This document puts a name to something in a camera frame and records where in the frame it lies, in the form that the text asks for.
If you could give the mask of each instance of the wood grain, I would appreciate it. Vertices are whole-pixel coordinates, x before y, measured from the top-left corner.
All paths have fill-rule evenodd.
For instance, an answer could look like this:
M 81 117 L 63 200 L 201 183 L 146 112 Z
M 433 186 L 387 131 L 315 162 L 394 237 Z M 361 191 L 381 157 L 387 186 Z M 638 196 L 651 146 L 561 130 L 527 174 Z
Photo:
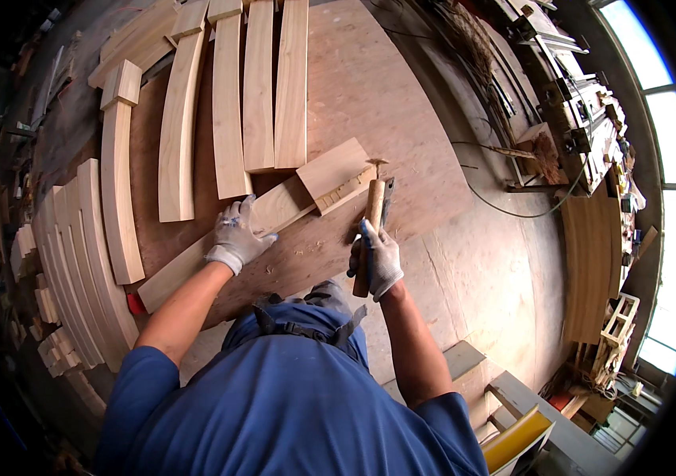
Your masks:
M 252 194 L 240 131 L 240 15 L 216 23 L 214 40 L 214 159 L 219 199 Z
M 314 208 L 301 180 L 290 177 L 253 203 L 250 226 L 257 236 L 276 233 Z M 205 266 L 203 255 L 213 245 L 214 233 L 210 232 L 140 286 L 138 292 L 148 312 L 158 310 L 172 292 Z
M 275 104 L 275 168 L 306 164 L 309 0 L 285 0 Z
M 171 35 L 176 19 L 177 14 L 173 8 L 166 8 L 140 21 L 139 27 L 121 40 L 105 60 L 102 60 L 101 53 L 100 64 L 90 73 L 87 84 L 92 88 L 104 87 L 107 75 L 123 60 L 129 60 L 142 71 L 147 71 L 174 50 L 174 45 L 166 36 Z
M 71 272 L 66 264 L 62 237 L 56 222 L 55 212 L 56 197 L 60 193 L 62 193 L 62 187 L 54 186 L 42 202 L 43 223 L 47 232 L 46 241 L 52 262 L 52 269 L 49 271 L 45 269 L 45 274 L 55 276 L 57 279 L 56 295 L 61 303 L 65 303 L 63 304 L 64 310 L 59 317 L 63 325 L 69 330 L 74 345 L 79 350 L 82 363 L 85 367 L 91 369 L 95 365 L 103 363 L 104 360 L 85 325 L 85 317 L 74 291 Z
M 142 70 L 136 64 L 128 59 L 119 63 L 106 78 L 100 110 L 107 109 L 117 100 L 132 107 L 136 106 L 140 98 L 140 81 Z
M 103 216 L 108 253 L 118 284 L 131 284 L 145 278 L 137 244 L 129 179 L 129 124 L 132 107 L 117 100 L 105 111 L 101 167 Z
M 191 0 L 182 5 L 177 21 L 171 30 L 171 37 L 179 44 L 180 38 L 200 33 L 205 28 L 205 14 L 209 10 L 209 0 Z
M 322 199 L 317 204 L 317 208 L 322 205 L 324 209 L 320 208 L 320 214 L 325 215 L 367 190 L 368 180 L 362 183 L 364 186 L 352 187 L 350 193 L 344 192 L 344 196 L 337 201 L 331 201 L 328 204 L 324 200 L 325 195 L 330 195 L 334 190 L 362 174 L 362 171 L 369 166 L 367 162 L 369 159 L 370 157 L 367 156 L 367 152 L 359 141 L 352 137 L 340 146 L 332 148 L 305 166 L 298 168 L 295 173 L 301 178 L 306 190 L 309 190 L 309 194 L 315 201 Z
M 100 351 L 106 363 L 108 363 L 108 346 L 104 338 L 104 331 L 99 326 L 99 321 L 95 318 L 95 314 L 100 312 L 100 302 L 97 300 L 96 294 L 87 294 L 84 280 L 89 269 L 89 265 L 80 266 L 77 259 L 77 254 L 74 245 L 74 236 L 71 230 L 71 218 L 78 220 L 78 188 L 76 177 L 68 182 L 63 189 L 55 196 L 55 214 L 58 224 L 58 230 L 61 235 L 61 242 L 63 245 L 63 252 L 65 255 L 65 262 L 68 268 L 68 275 L 73 284 L 74 296 L 79 303 L 79 309 L 84 320 L 79 322 L 79 333 L 84 334 L 84 328 L 88 331 L 88 335 L 92 337 L 94 346 Z
M 81 284 L 90 303 L 94 319 L 94 324 L 90 326 L 90 329 L 95 326 L 99 331 L 102 342 L 97 342 L 96 340 L 97 346 L 100 348 L 100 353 L 103 354 L 106 365 L 111 372 L 115 373 L 121 368 L 121 361 L 129 351 L 129 345 L 125 342 L 118 324 L 114 323 L 114 319 L 111 319 L 111 316 L 106 314 L 97 292 L 97 286 L 90 266 L 89 254 L 86 250 L 85 227 L 81 214 L 81 193 L 77 177 L 74 177 L 73 180 L 66 184 L 65 196 L 68 206 L 71 240 L 73 241 L 76 262 L 79 267 Z
M 158 217 L 179 222 L 195 217 L 192 204 L 192 137 L 203 33 L 184 36 L 177 46 L 163 106 L 158 152 Z
M 98 161 L 91 158 L 79 165 L 77 179 L 84 242 L 97 295 L 109 319 L 111 332 L 116 332 L 116 329 L 120 330 L 126 346 L 131 349 L 134 347 L 139 332 L 132 313 L 126 305 L 124 289 L 113 280 L 113 272 L 108 261 L 108 247 L 100 203 L 100 164 Z
M 274 0 L 250 4 L 243 77 L 243 152 L 245 170 L 275 167 L 272 96 Z
M 361 2 L 336 0 L 330 3 L 329 13 L 325 10 L 326 5 L 317 5 L 309 11 L 308 157 L 318 157 L 356 137 L 369 157 L 389 160 L 381 176 L 395 176 L 399 190 L 394 192 L 385 228 L 399 243 L 466 212 L 473 198 L 457 157 L 396 46 Z M 196 157 L 213 157 L 212 66 L 207 61 L 202 76 Z M 204 203 L 197 207 L 196 219 L 158 222 L 158 118 L 167 82 L 167 74 L 161 74 L 143 86 L 132 119 L 134 216 L 148 278 L 210 232 L 216 215 L 231 203 L 216 198 L 213 164 L 196 161 L 193 193 L 197 203 Z M 259 195 L 259 178 L 267 176 L 253 177 Z M 362 193 L 329 215 L 307 214 L 283 229 L 264 257 L 246 265 L 225 285 L 204 328 L 250 311 L 249 303 L 264 292 L 289 296 L 345 272 L 350 254 L 346 235 L 366 203 L 367 195 Z
M 241 0 L 211 0 L 207 19 L 213 27 L 216 22 L 243 13 L 243 3 Z

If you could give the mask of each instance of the stacked wood pieces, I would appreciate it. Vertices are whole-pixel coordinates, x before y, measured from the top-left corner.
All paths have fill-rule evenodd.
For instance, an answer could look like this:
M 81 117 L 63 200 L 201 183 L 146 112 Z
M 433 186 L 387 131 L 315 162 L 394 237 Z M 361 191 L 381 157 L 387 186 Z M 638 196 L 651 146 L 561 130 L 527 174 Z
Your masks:
M 56 301 L 49 308 L 60 311 L 86 369 L 105 363 L 118 372 L 138 331 L 108 259 L 99 174 L 95 159 L 80 165 L 71 182 L 44 198 L 34 226 L 45 238 L 42 267 Z M 50 319 L 45 293 L 39 295 L 40 313 Z
M 306 165 L 306 63 L 309 1 L 285 0 L 275 103 L 275 168 Z
M 42 320 L 51 324 L 60 322 L 58 310 L 50 295 L 44 273 L 36 275 L 36 285 L 38 289 L 34 290 L 34 295 L 36 296 L 36 305 L 39 307 L 39 315 L 42 317 Z
M 32 251 L 36 250 L 31 224 L 25 224 L 15 233 L 13 247 L 10 249 L 10 268 L 15 282 L 33 269 Z
M 59 377 L 82 363 L 64 328 L 57 329 L 44 339 L 39 344 L 37 352 L 53 377 Z
M 65 377 L 76 393 L 79 394 L 86 407 L 89 408 L 96 417 L 105 415 L 106 403 L 100 395 L 97 395 L 97 392 L 92 388 L 90 381 L 82 371 L 75 370 L 67 372 Z
M 205 44 L 208 0 L 181 7 L 172 26 L 177 52 L 163 103 L 158 151 L 158 219 L 180 222 L 195 218 L 192 203 L 192 143 L 201 53 Z
M 137 105 L 142 71 L 124 60 L 111 71 L 100 109 L 105 111 L 101 152 L 101 180 L 108 252 L 115 281 L 131 284 L 145 278 L 137 244 L 129 181 L 129 126 Z
M 322 177 L 345 179 L 346 187 L 351 189 L 351 196 L 367 190 L 375 173 L 374 167 L 370 167 L 372 170 L 371 178 L 368 178 L 368 164 L 364 161 L 366 158 L 367 154 L 356 138 L 351 138 L 340 146 L 325 152 L 324 155 L 315 158 L 314 161 L 306 165 L 306 167 L 309 167 L 309 165 L 316 164 L 315 167 L 310 167 L 310 170 L 303 174 L 306 177 L 305 182 L 302 181 L 302 174 L 299 173 L 299 169 L 296 171 L 297 176 L 291 177 L 272 188 L 254 202 L 251 212 L 251 227 L 254 233 L 261 236 L 279 232 L 316 208 L 315 200 L 324 199 L 326 192 L 330 193 L 335 188 L 331 189 L 330 187 L 334 184 L 322 180 Z M 318 167 L 321 175 L 315 174 L 316 167 Z M 314 193 L 307 189 L 306 182 L 312 186 Z M 326 206 L 326 211 L 323 214 L 335 209 L 346 200 L 337 200 L 334 206 Z M 179 256 L 140 286 L 138 293 L 148 312 L 152 313 L 158 310 L 172 292 L 203 268 L 205 265 L 203 255 L 211 249 L 213 241 L 214 234 L 210 232 L 180 253 Z
M 102 88 L 107 75 L 124 60 L 147 71 L 158 60 L 176 48 L 171 32 L 177 19 L 173 0 L 156 0 L 134 20 L 111 34 L 100 50 L 100 63 L 87 82 L 93 88 Z
M 230 5 L 237 11 L 241 3 Z M 212 116 L 214 165 L 219 199 L 253 193 L 243 159 L 240 126 L 240 23 L 241 14 L 217 20 L 214 39 Z

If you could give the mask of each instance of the white work glove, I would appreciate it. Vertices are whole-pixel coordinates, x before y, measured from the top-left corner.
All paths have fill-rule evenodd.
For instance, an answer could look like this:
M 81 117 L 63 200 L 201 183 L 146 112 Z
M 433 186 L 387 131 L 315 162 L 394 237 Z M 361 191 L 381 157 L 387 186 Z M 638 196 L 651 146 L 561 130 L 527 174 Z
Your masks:
M 279 238 L 276 233 L 262 238 L 254 236 L 250 227 L 250 210 L 255 200 L 256 195 L 248 195 L 242 203 L 235 202 L 219 213 L 214 227 L 214 247 L 204 256 L 207 262 L 226 264 L 235 276 Z
M 367 219 L 359 223 L 359 229 L 362 231 L 362 237 L 351 246 L 349 271 L 346 275 L 349 278 L 356 276 L 359 269 L 360 240 L 364 240 L 367 247 L 369 289 L 373 300 L 378 302 L 396 281 L 404 277 L 399 260 L 399 245 L 382 228 L 378 235 Z

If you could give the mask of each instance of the plywood workbench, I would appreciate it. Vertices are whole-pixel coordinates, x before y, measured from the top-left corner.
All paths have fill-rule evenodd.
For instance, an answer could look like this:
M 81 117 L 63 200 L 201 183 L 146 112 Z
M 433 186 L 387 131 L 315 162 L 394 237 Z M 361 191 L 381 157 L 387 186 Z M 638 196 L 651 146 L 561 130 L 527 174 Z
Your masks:
M 309 9 L 307 157 L 356 137 L 370 157 L 390 165 L 397 179 L 386 229 L 399 242 L 426 232 L 472 206 L 465 177 L 414 74 L 359 0 Z M 168 69 L 141 90 L 133 109 L 130 161 L 134 220 L 146 277 L 206 234 L 231 200 L 218 200 L 211 126 L 213 52 L 202 65 L 195 135 L 196 217 L 160 223 L 157 160 Z M 254 178 L 257 194 L 288 175 Z M 233 319 L 264 292 L 282 296 L 312 286 L 347 267 L 352 223 L 364 212 L 361 194 L 335 212 L 311 213 L 280 233 L 267 253 L 221 291 L 204 328 Z M 137 285 L 127 286 L 136 290 Z

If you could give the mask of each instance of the lumber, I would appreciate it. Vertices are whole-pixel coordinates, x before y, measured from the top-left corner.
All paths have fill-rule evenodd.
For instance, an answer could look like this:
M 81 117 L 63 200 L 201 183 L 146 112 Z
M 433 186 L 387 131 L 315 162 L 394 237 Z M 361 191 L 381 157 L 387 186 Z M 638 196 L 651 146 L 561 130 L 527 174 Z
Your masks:
M 62 249 L 61 235 L 56 223 L 55 198 L 61 193 L 61 190 L 61 186 L 54 186 L 42 202 L 42 223 L 46 229 L 49 261 L 52 263 L 49 270 L 45 269 L 45 274 L 54 277 L 54 281 L 57 281 L 57 286 L 53 286 L 53 292 L 62 306 L 62 313 L 58 317 L 71 332 L 76 348 L 81 351 L 81 358 L 85 366 L 91 369 L 95 365 L 103 363 L 103 357 L 95 348 L 89 330 L 80 325 L 84 323 L 84 316 L 74 294 L 73 283 Z
M 276 233 L 315 208 L 298 177 L 291 177 L 259 197 L 251 210 L 251 228 L 261 236 Z M 163 301 L 205 265 L 203 255 L 214 244 L 210 232 L 180 253 L 168 265 L 140 286 L 137 292 L 148 312 L 153 313 Z
M 352 137 L 340 146 L 332 148 L 298 168 L 296 174 L 317 202 L 320 214 L 326 215 L 367 190 L 369 181 L 377 178 L 374 167 L 371 166 L 373 171 L 369 172 L 371 175 L 369 180 L 365 180 L 365 175 L 356 182 L 352 182 L 354 177 L 362 175 L 362 172 L 370 167 L 367 162 L 369 159 L 370 157 L 367 156 L 359 141 Z
M 65 186 L 65 194 L 69 220 L 68 232 L 71 235 L 69 246 L 72 247 L 78 265 L 82 291 L 91 309 L 90 330 L 100 353 L 103 354 L 105 364 L 111 372 L 118 372 L 124 355 L 129 351 L 129 346 L 124 342 L 118 325 L 112 326 L 110 320 L 107 319 L 100 297 L 97 295 L 89 256 L 86 252 L 85 229 L 81 220 L 81 194 L 76 177 Z
M 195 132 L 196 85 L 203 34 L 180 38 L 163 104 L 158 149 L 158 219 L 195 218 L 192 206 L 192 136 Z
M 139 23 L 138 27 L 119 41 L 105 60 L 101 51 L 100 64 L 86 81 L 90 87 L 104 87 L 108 74 L 124 60 L 129 60 L 142 71 L 147 71 L 167 53 L 174 51 L 174 45 L 167 40 L 167 36 L 171 37 L 177 13 L 173 7 L 167 6 L 152 12 L 145 17 L 138 17 L 139 21 L 135 19 Z
M 241 13 L 243 13 L 243 3 L 241 0 L 211 0 L 206 19 L 213 27 L 217 21 Z
M 275 168 L 306 164 L 309 0 L 285 0 L 277 63 Z
M 190 0 L 182 5 L 174 27 L 171 30 L 171 38 L 179 43 L 180 38 L 195 33 L 200 33 L 205 28 L 205 14 L 209 10 L 209 0 Z
M 214 165 L 219 199 L 252 194 L 240 131 L 240 15 L 219 20 L 214 40 Z
M 170 23 L 167 35 L 177 18 L 174 0 L 156 0 L 148 8 L 139 12 L 129 23 L 110 34 L 110 38 L 100 48 L 100 62 L 105 62 L 125 41 L 143 35 L 153 25 Z
M 140 97 L 140 81 L 142 70 L 133 62 L 125 59 L 111 71 L 103 87 L 103 97 L 100 100 L 100 110 L 106 110 L 116 101 L 129 106 L 136 106 Z
M 245 171 L 275 167 L 272 96 L 274 0 L 250 4 L 243 69 L 243 159 Z
M 137 243 L 129 179 L 129 121 L 132 107 L 121 101 L 108 107 L 103 121 L 101 179 L 108 253 L 117 284 L 145 278 Z
M 577 464 L 583 474 L 614 474 L 619 461 L 590 435 L 532 392 L 510 372 L 503 372 L 487 387 L 515 418 L 539 405 L 539 411 L 555 422 L 550 442 Z
M 113 279 L 108 247 L 106 244 L 103 215 L 100 203 L 100 164 L 91 158 L 77 169 L 79 205 L 84 227 L 84 242 L 95 281 L 97 295 L 106 317 L 110 320 L 111 332 L 120 332 L 128 348 L 134 347 L 139 332 L 132 313 L 126 304 L 126 294 Z
M 68 270 L 67 276 L 71 284 L 73 300 L 78 304 L 78 316 L 75 327 L 82 342 L 76 348 L 85 348 L 84 352 L 89 352 L 91 348 L 100 351 L 105 348 L 105 340 L 100 329 L 95 322 L 94 310 L 89 296 L 86 295 L 85 285 L 81 279 L 81 269 L 76 259 L 76 251 L 74 249 L 74 239 L 71 233 L 71 220 L 69 219 L 68 195 L 77 193 L 76 179 L 63 186 L 55 195 L 55 218 L 58 233 L 60 235 L 60 245 L 63 252 L 62 258 L 65 260 L 64 267 Z M 78 205 L 78 198 L 75 200 L 75 207 Z

